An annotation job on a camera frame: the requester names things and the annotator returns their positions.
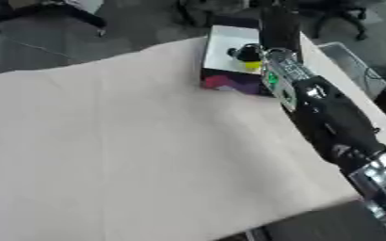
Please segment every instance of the gray floor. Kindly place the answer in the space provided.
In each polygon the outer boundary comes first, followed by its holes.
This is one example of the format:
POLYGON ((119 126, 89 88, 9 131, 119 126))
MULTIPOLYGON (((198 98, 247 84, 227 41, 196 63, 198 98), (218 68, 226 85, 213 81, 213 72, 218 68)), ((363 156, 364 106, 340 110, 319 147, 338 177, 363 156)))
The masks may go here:
MULTIPOLYGON (((200 36, 206 29, 174 22, 173 0, 108 0, 99 14, 109 21, 102 39, 95 29, 71 19, 40 16, 1 24, 0 72, 45 69, 134 52, 157 43, 200 36), (16 43, 39 45, 71 56, 52 55, 16 43)), ((312 19, 303 19, 305 33, 312 19)), ((354 41, 356 31, 340 20, 331 21, 317 43, 341 41, 369 65, 386 64, 386 3, 371 7, 366 20, 368 40, 354 41)), ((381 227, 358 203, 311 212, 269 226, 275 241, 386 241, 381 227)))

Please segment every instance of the table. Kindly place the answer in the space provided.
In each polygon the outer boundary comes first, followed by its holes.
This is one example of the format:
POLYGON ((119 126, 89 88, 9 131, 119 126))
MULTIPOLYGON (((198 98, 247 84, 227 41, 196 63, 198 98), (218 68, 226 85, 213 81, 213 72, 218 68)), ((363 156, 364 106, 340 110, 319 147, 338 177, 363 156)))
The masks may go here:
MULTIPOLYGON (((356 199, 276 100, 199 88, 204 44, 0 74, 0 241, 213 240, 356 199)), ((302 47, 386 144, 386 116, 302 47)))

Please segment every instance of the beige sheet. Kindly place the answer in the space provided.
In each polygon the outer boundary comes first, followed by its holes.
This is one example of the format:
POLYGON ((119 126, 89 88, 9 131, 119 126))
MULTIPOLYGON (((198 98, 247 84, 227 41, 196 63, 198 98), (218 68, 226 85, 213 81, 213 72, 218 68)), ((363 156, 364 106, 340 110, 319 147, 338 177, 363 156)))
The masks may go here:
MULTIPOLYGON (((0 241, 211 240, 354 199, 276 100, 198 87, 203 45, 0 74, 0 241)), ((386 143, 386 117, 303 48, 386 143)))

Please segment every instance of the cable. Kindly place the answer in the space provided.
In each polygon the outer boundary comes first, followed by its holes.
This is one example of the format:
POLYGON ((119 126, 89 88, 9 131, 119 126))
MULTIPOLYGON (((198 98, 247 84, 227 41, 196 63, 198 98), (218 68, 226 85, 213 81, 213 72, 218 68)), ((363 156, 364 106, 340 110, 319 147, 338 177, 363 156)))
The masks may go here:
POLYGON ((10 36, 2 33, 2 32, 0 32, 0 37, 2 37, 4 40, 13 42, 15 44, 22 45, 24 47, 28 47, 28 48, 32 48, 32 49, 37 49, 37 50, 43 51, 45 53, 56 55, 56 56, 64 56, 64 57, 66 57, 69 60, 76 61, 77 63, 83 63, 84 62, 81 59, 78 59, 77 57, 69 56, 69 55, 66 55, 66 54, 63 54, 63 53, 60 53, 60 52, 57 52, 57 51, 53 51, 53 50, 50 50, 50 49, 48 49, 46 47, 42 47, 42 46, 38 46, 38 45, 33 45, 33 44, 29 44, 29 43, 25 43, 25 42, 22 42, 22 41, 15 40, 14 38, 12 38, 12 37, 10 37, 10 36))

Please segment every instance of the box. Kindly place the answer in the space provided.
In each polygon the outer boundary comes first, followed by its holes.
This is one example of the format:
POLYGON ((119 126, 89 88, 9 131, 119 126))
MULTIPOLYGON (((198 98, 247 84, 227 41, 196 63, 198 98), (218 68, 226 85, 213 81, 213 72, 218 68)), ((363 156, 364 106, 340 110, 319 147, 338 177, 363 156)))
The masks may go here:
POLYGON ((261 81, 260 68, 250 71, 227 54, 248 43, 259 43, 257 20, 218 17, 208 36, 201 65, 201 86, 237 90, 246 94, 271 95, 261 81))

